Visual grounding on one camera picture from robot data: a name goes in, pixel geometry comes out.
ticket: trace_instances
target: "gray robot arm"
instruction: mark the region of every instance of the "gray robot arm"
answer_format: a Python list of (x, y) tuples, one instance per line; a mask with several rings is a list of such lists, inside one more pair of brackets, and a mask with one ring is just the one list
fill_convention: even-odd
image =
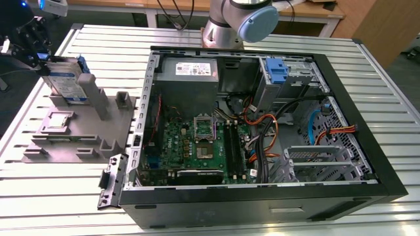
[(242, 41), (261, 41), (278, 22), (277, 9), (270, 3), (270, 0), (211, 0), (203, 46), (238, 49)]

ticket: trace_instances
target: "desk leg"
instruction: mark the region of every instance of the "desk leg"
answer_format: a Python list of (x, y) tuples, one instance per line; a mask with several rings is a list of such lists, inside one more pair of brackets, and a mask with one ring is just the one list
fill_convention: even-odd
[(154, 9), (145, 9), (147, 28), (157, 28), (157, 11)]
[(339, 19), (329, 18), (326, 24), (322, 27), (318, 37), (329, 38), (334, 32), (335, 25), (338, 24)]

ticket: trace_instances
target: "slotted metal worktable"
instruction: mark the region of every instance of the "slotted metal worktable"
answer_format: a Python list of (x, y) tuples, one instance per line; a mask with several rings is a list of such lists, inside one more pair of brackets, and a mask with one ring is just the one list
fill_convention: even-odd
[[(57, 55), (82, 54), (107, 95), (139, 96), (149, 46), (199, 47), (199, 32), (83, 25), (70, 29)], [(319, 53), (335, 69), (409, 195), (333, 222), (142, 230), (122, 210), (97, 211), (105, 164), (19, 163), (46, 115), (39, 80), (0, 141), (0, 235), (417, 235), (420, 225), (420, 116), (362, 45), (349, 39), (271, 35), (247, 50)]]

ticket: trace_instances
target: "red cable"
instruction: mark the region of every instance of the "red cable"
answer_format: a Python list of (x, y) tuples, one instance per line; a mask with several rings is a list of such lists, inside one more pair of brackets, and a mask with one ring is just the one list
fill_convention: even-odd
[(151, 139), (153, 139), (153, 136), (154, 136), (154, 132), (155, 132), (155, 126), (157, 126), (157, 123), (158, 123), (158, 117), (159, 117), (159, 109), (161, 109), (161, 106), (162, 106), (162, 96), (158, 95), (158, 110), (157, 110), (157, 115), (155, 115), (155, 120), (154, 120), (154, 125), (153, 125), (151, 136), (150, 136), (149, 142), (146, 143), (146, 145), (142, 146), (142, 148), (143, 148), (145, 146), (147, 146), (149, 143), (151, 142)]

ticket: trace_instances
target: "metal bracket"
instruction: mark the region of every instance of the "metal bracket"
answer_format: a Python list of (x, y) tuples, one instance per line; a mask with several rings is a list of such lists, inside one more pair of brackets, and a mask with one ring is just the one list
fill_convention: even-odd
[(127, 155), (118, 154), (109, 158), (107, 168), (102, 171), (98, 187), (97, 210), (119, 209), (118, 201), (122, 190)]

